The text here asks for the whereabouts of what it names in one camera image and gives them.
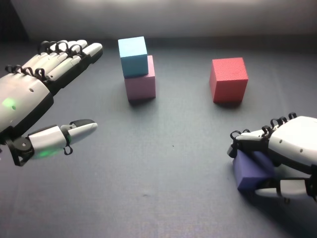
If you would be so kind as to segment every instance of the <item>gray wall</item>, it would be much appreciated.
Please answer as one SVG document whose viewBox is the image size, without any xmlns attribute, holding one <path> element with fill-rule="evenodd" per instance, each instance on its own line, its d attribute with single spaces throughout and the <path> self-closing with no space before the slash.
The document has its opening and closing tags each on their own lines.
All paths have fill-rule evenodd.
<svg viewBox="0 0 317 238">
<path fill-rule="evenodd" d="M 12 0 L 31 39 L 303 34 L 316 0 Z"/>
</svg>

